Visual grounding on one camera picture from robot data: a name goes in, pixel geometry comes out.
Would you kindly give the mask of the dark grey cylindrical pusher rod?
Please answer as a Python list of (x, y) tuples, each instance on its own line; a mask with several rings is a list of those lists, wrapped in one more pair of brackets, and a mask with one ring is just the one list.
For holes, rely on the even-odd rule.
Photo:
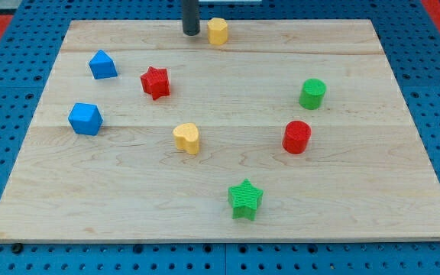
[(195, 36), (200, 32), (199, 0), (181, 0), (183, 33)]

